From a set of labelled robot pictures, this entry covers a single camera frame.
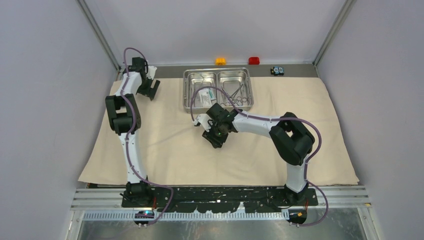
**metal frame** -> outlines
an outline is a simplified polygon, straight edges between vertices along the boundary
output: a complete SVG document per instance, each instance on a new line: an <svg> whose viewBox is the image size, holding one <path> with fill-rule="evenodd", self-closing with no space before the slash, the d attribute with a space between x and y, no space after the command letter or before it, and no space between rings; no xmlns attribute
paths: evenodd
<svg viewBox="0 0 424 240"><path fill-rule="evenodd" d="M377 233L378 239L384 240L386 237L383 234L380 222L377 220L377 213L374 208L368 208L369 215L371 216L371 221L374 226L375 232Z"/></svg>
<svg viewBox="0 0 424 240"><path fill-rule="evenodd" d="M364 186L322 186L320 187L329 203L330 208L369 208L371 207L368 193ZM122 210L143 208L122 208L122 196L125 188L78 188L72 201L71 210ZM325 208L324 198L319 191L316 191L318 206L313 208ZM293 206L292 209L303 208L303 206Z"/></svg>
<svg viewBox="0 0 424 240"><path fill-rule="evenodd" d="M370 211L372 205L365 187L362 185L349 186L321 186L327 199L329 208L356 208L363 225L366 237L369 240L378 240L379 235L374 225ZM134 212L149 210L150 208L122 208L122 193L124 188L78 188L71 205L73 213L70 222L67 240L78 239L78 234L83 220L87 221L132 221ZM310 206L311 209L325 208L324 198L319 191L316 192L318 206ZM301 209L302 206L294 206L290 209ZM236 216L228 213L164 213L160 221L220 221L220 220L280 220L281 213L244 213L241 204L236 211Z"/></svg>
<svg viewBox="0 0 424 240"><path fill-rule="evenodd" d="M120 65L117 61L117 58L115 57L114 53L112 52L111 47L109 46L108 42L106 41L105 35L103 35L102 30L100 29L99 25L96 22L96 19L94 18L92 12L90 11L89 6L87 5L85 0L76 0L79 7L81 8L82 12L84 13L85 17L88 20L88 23L90 24L94 34L100 41L101 46L103 47L104 51L106 52L107 56L109 57L110 61L112 62L113 66L116 70L120 69Z"/></svg>
<svg viewBox="0 0 424 240"><path fill-rule="evenodd" d="M343 23L348 17L348 14L351 11L352 7L354 6L355 2L356 0L346 0L344 2L343 7L341 7L340 12L335 18L335 21L333 25L331 26L330 31L325 37L325 40L322 43L322 46L319 49L319 52L316 55L315 60L312 63L315 67L318 66L324 54L326 53L327 49L329 48L330 44L333 42L333 39L336 37L336 34L339 32L340 28L342 27Z"/></svg>

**red block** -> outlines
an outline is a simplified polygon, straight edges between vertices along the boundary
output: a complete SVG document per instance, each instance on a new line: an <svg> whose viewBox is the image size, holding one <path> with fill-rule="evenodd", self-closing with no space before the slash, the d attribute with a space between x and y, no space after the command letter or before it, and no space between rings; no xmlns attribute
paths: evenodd
<svg viewBox="0 0 424 240"><path fill-rule="evenodd" d="M249 57L249 65L258 65L258 64L259 64L259 57L257 56Z"/></svg>

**small toy car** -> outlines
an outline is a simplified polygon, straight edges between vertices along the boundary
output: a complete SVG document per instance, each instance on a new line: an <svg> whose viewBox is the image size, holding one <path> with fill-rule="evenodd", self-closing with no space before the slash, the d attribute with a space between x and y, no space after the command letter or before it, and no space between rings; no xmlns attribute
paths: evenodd
<svg viewBox="0 0 424 240"><path fill-rule="evenodd" d="M284 75L284 68L281 66L274 66L271 68L271 74L274 76L283 76Z"/></svg>

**black mounting plate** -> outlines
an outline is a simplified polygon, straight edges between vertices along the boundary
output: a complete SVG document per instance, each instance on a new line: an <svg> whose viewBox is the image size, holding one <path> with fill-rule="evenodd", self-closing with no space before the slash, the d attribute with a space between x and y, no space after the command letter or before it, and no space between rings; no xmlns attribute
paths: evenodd
<svg viewBox="0 0 424 240"><path fill-rule="evenodd" d="M174 195L166 212L213 213L235 212L243 202L246 213L276 213L281 208L289 207L285 201L286 191L283 186L172 186ZM156 197L156 207L160 212L167 204L171 191L162 187L152 187ZM317 206L318 200L315 189L308 188L305 199L294 206L304 206L308 200L309 206ZM123 208L151 208L153 203L140 205L122 199Z"/></svg>

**orange connector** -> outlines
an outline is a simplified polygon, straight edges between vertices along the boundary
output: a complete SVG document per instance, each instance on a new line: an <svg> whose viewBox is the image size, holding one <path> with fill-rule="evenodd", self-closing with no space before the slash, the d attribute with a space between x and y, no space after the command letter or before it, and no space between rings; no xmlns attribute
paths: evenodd
<svg viewBox="0 0 424 240"><path fill-rule="evenodd" d="M215 65L227 65L225 58L217 58L215 59Z"/></svg>

